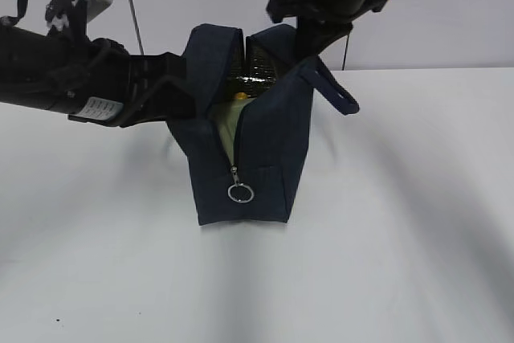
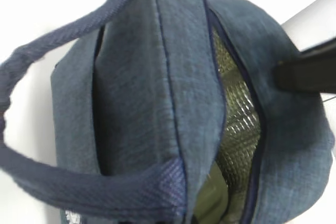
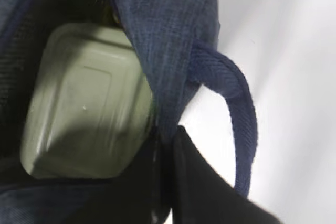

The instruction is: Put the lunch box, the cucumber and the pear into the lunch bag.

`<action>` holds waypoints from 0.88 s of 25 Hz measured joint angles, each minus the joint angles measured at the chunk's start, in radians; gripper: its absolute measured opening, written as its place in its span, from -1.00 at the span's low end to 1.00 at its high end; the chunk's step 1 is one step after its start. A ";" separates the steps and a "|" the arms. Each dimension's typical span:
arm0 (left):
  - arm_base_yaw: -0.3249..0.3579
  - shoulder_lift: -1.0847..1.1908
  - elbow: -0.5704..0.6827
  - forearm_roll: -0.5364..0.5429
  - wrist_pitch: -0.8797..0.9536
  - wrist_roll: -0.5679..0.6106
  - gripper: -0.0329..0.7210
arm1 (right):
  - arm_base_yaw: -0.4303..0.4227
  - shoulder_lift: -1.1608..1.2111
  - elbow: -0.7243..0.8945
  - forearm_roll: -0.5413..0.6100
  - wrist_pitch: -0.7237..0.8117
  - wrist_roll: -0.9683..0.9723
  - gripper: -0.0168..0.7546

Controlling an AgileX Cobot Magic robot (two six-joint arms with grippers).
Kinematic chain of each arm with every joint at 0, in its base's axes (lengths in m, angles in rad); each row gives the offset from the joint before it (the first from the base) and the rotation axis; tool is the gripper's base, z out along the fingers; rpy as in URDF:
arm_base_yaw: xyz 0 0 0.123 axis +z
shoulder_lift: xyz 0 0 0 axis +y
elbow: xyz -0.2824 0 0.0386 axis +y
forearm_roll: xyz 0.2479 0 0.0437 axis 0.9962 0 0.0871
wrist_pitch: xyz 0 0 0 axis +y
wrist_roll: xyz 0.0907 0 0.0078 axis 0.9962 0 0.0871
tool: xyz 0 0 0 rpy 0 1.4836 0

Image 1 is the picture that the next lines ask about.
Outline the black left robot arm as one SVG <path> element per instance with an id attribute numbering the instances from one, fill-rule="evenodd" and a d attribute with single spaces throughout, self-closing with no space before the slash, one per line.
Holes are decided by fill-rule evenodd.
<path id="1" fill-rule="evenodd" d="M 106 38 L 83 36 L 75 42 L 64 33 L 39 35 L 12 26 L 6 17 L 1 19 L 1 101 L 104 127 L 196 114 L 184 57 L 131 55 Z"/>

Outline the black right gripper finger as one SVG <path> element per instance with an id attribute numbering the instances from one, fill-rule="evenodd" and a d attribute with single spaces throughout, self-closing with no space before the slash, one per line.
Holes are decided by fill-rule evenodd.
<path id="1" fill-rule="evenodd" d="M 310 63 L 315 67 L 323 67 L 320 54 L 339 39 L 347 37 L 352 29 L 352 22 L 340 23 L 297 17 L 292 65 Z"/>

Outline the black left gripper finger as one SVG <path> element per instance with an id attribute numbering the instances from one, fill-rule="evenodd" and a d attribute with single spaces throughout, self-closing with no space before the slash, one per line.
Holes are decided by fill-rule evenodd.
<path id="1" fill-rule="evenodd" d="M 162 76 L 149 84 L 123 111 L 120 127 L 143 123 L 183 120 L 196 116 L 196 101 L 185 80 Z"/>
<path id="2" fill-rule="evenodd" d="M 150 88 L 160 80 L 186 90 L 186 59 L 165 52 L 160 55 L 130 55 L 128 57 L 128 90 Z"/>

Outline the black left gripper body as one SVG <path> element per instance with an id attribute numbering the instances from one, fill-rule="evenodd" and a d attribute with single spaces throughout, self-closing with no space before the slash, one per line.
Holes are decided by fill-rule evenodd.
<path id="1" fill-rule="evenodd" d="M 51 72 L 56 89 L 48 108 L 69 120 L 106 126 L 128 104 L 130 55 L 106 38 L 90 42 L 88 56 Z"/>

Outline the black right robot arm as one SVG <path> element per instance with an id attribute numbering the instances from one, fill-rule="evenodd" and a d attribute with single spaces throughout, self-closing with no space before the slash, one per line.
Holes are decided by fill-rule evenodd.
<path id="1" fill-rule="evenodd" d="M 295 18 L 293 61 L 319 55 L 350 35 L 353 23 L 368 12 L 379 13 L 388 0 L 269 0 L 266 11 L 274 23 Z"/>

